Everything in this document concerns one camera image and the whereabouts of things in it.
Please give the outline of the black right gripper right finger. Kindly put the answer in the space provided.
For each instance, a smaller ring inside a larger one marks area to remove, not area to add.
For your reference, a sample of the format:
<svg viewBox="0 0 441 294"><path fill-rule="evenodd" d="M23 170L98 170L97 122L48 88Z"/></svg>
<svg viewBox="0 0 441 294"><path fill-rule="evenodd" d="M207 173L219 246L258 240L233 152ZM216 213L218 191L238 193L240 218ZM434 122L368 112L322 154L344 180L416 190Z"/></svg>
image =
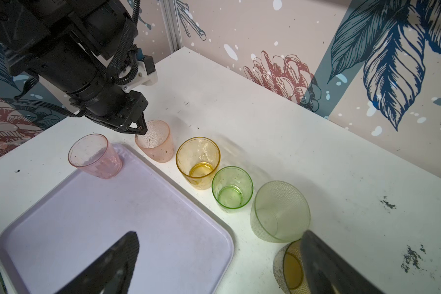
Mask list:
<svg viewBox="0 0 441 294"><path fill-rule="evenodd" d="M301 239L300 252L307 284L313 294L382 292L310 230Z"/></svg>

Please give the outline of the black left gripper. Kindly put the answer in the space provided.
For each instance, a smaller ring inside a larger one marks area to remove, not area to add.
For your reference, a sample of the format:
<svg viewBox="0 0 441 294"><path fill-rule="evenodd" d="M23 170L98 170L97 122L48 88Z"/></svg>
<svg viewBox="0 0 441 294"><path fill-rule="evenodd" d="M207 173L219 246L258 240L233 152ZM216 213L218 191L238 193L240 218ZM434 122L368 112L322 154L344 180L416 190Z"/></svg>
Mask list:
<svg viewBox="0 0 441 294"><path fill-rule="evenodd" d="M77 107L92 122L122 134L145 135L148 127L144 111L148 101L142 93L111 89L93 98L87 93L77 93Z"/></svg>

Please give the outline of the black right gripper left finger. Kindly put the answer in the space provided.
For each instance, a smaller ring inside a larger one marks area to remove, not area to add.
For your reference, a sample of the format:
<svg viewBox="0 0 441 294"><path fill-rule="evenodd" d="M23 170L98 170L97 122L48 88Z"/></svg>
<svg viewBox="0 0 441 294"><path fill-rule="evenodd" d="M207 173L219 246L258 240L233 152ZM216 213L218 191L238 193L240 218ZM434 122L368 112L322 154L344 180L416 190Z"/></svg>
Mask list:
<svg viewBox="0 0 441 294"><path fill-rule="evenodd" d="M127 232L58 293L127 294L139 248L137 233Z"/></svg>

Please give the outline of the pink glass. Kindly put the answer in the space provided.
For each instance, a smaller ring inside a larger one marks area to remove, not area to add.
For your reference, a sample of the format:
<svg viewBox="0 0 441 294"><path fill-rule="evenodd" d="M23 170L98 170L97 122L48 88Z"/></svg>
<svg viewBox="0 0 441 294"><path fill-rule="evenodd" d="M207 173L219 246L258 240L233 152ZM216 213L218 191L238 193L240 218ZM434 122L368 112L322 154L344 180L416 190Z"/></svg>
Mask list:
<svg viewBox="0 0 441 294"><path fill-rule="evenodd" d="M169 125L161 120L147 122L147 133L136 135L136 145L152 160L166 163L175 154L175 146Z"/></svg>
<svg viewBox="0 0 441 294"><path fill-rule="evenodd" d="M102 134L86 135L76 141L67 160L73 167L104 180L119 174L123 167L113 145Z"/></svg>

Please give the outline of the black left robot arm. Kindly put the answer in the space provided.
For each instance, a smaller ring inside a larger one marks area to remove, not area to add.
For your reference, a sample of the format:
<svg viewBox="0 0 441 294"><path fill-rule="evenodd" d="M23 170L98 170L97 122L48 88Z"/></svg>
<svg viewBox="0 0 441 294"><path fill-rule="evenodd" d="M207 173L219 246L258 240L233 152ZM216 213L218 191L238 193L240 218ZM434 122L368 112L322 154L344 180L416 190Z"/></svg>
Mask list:
<svg viewBox="0 0 441 294"><path fill-rule="evenodd" d="M0 1L0 54L4 73L30 75L13 100L46 79L66 93L73 113L31 100L32 106L67 117L87 117L108 129L145 135L148 101L132 82L156 72L153 58L135 44L140 2L127 11L120 1Z"/></svg>

